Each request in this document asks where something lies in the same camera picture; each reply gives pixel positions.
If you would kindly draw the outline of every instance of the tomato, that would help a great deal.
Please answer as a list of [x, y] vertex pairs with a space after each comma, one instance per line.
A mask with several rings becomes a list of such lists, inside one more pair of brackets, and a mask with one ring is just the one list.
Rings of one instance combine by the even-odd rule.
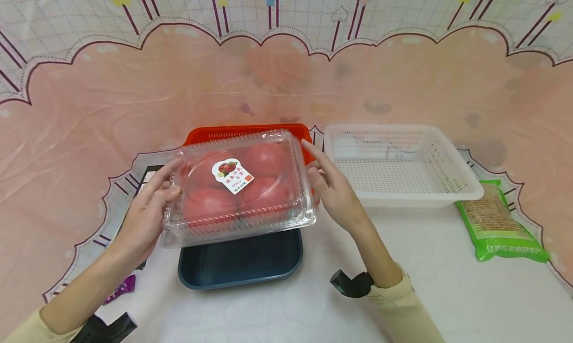
[[280, 211], [282, 209], [277, 207], [289, 205], [294, 198], [289, 185], [274, 177], [255, 177], [238, 195], [245, 211]]
[[191, 163], [193, 166], [187, 178], [182, 182], [182, 189], [186, 192], [191, 192], [199, 188], [217, 188], [226, 189], [223, 184], [216, 181], [215, 176], [212, 174], [212, 167], [218, 163], [226, 161], [230, 158], [236, 158], [232, 151], [212, 152], [199, 159], [197, 164]]
[[291, 165], [286, 145], [263, 143], [252, 146], [241, 156], [241, 164], [249, 173], [257, 177], [279, 177]]
[[238, 210], [229, 190], [201, 188], [188, 193], [183, 216], [190, 226], [207, 225], [235, 219]]

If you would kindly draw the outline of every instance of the purple object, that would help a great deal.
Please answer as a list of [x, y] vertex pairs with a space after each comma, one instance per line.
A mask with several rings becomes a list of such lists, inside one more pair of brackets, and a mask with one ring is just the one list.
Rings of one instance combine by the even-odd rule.
[[125, 281], [119, 287], [117, 287], [115, 292], [113, 292], [111, 296], [105, 299], [104, 305], [114, 301], [117, 297], [124, 293], [130, 293], [133, 291], [135, 291], [135, 275], [131, 275], [126, 278]]

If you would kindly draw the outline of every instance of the patterned backdrop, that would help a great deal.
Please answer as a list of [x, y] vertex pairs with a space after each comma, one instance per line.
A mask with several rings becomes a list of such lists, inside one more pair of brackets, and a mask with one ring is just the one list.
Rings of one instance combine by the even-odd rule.
[[0, 1], [0, 338], [208, 125], [437, 126], [572, 288], [570, 0]]

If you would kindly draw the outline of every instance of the wrist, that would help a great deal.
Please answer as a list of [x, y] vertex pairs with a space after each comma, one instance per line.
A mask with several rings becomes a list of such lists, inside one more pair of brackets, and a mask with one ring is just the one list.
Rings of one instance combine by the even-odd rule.
[[117, 250], [116, 245], [113, 244], [97, 259], [95, 265], [114, 276], [126, 277], [137, 267], [128, 253]]

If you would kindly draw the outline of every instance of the table surface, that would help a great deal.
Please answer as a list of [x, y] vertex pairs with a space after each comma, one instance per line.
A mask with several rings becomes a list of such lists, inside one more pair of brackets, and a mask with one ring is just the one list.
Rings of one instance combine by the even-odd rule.
[[[455, 206], [369, 214], [446, 342], [572, 341], [573, 301], [549, 268], [521, 258], [478, 262]], [[350, 236], [320, 208], [302, 240], [304, 259], [290, 278], [214, 291], [182, 286], [180, 250], [156, 248], [136, 291], [97, 314], [110, 323], [127, 311], [139, 325], [128, 343], [389, 342], [366, 298], [329, 284], [340, 268], [351, 277], [365, 270]]]

